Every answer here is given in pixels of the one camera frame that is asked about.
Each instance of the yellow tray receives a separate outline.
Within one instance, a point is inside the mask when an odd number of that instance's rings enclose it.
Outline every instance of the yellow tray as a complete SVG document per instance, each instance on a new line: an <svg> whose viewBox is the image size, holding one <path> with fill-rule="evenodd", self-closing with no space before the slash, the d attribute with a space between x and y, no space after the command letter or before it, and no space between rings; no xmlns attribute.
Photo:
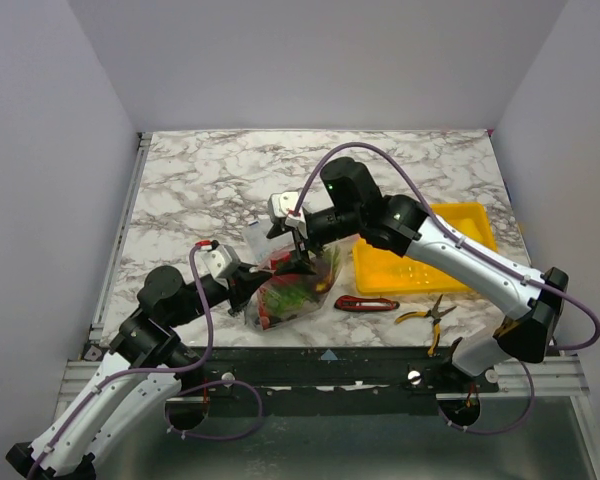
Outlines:
<svg viewBox="0 0 600 480"><path fill-rule="evenodd" d="M433 211L469 238L497 251L489 218L479 203L441 203ZM353 247L356 288L362 295L426 292L468 292L465 284L440 270L407 257L368 245L363 239Z"/></svg>

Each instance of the blue triangle marker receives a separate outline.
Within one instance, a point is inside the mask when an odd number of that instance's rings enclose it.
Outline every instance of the blue triangle marker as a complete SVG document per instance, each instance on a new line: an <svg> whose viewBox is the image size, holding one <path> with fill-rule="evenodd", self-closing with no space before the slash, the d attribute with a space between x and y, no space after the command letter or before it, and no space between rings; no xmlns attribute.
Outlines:
<svg viewBox="0 0 600 480"><path fill-rule="evenodd" d="M336 357L336 354L333 353L331 351L331 349L328 349L326 352L324 352L322 354L322 356L320 357L320 360L332 361L332 360L338 360L338 357Z"/></svg>

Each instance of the marble surface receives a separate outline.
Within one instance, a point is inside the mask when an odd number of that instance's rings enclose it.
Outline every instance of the marble surface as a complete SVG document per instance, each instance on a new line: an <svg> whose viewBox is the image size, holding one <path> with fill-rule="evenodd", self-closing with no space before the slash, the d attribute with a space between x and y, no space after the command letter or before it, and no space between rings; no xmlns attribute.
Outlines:
<svg viewBox="0 0 600 480"><path fill-rule="evenodd" d="M200 239L232 245L244 261L252 260L241 229L266 218L272 193L299 190L329 149L350 141L372 143L405 167L431 203L473 202L488 212L499 252L528 264L523 240L485 131L347 132L347 131L184 131L153 135L133 208L120 267L105 312L103 344L136 308L136 292L153 268L169 264L193 277L187 257ZM392 168L359 149L344 152L366 162L383 193L408 194ZM311 208L330 205L319 180L308 196ZM227 305L213 309L215 344L222 346L382 346L429 345L431 324L410 319L394 325L396 312L350 314L332 308L342 294L356 294L353 262L347 256L337 284L318 312L266 332L231 317ZM398 298L398 313L429 308L436 295ZM500 311L475 293L447 294L442 307L458 305L441 324L441 345L502 321ZM178 328L189 345L205 345L202 319Z"/></svg>

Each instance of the pliers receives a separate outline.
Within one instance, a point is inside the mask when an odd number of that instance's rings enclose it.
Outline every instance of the pliers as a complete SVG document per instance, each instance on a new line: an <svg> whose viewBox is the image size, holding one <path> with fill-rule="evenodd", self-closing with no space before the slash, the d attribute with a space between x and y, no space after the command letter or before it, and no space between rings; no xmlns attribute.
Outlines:
<svg viewBox="0 0 600 480"><path fill-rule="evenodd" d="M449 313L450 311L454 310L457 307L457 305L456 305L454 307L448 308L441 312L438 310L438 307L440 306L441 301L442 301L442 295L440 295L438 297L438 300L436 300L436 303L433 305L433 308L431 308L430 310L427 310L426 312L404 313L404 314L400 315L398 318L396 318L394 321L394 323L397 325L399 323L404 322L407 318L432 317L433 318L433 342L431 343L431 346L429 347L429 350L427 351L427 355L429 355L430 357L433 357L435 355L436 348L438 348L438 343L440 343L440 321L442 320L442 317L444 317L447 313Z"/></svg>

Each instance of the white wall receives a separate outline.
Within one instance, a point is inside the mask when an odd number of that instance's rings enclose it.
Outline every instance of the white wall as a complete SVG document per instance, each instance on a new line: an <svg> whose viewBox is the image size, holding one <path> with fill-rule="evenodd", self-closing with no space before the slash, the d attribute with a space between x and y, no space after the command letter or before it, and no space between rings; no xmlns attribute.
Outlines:
<svg viewBox="0 0 600 480"><path fill-rule="evenodd" d="M0 0L0 479L86 339L137 137L66 1Z"/></svg>
<svg viewBox="0 0 600 480"><path fill-rule="evenodd" d="M491 128L565 0L70 0L138 130Z"/></svg>
<svg viewBox="0 0 600 480"><path fill-rule="evenodd" d="M493 141L534 262L600 316L600 0L568 2ZM565 308L559 339L590 334ZM600 423L600 342L581 358Z"/></svg>

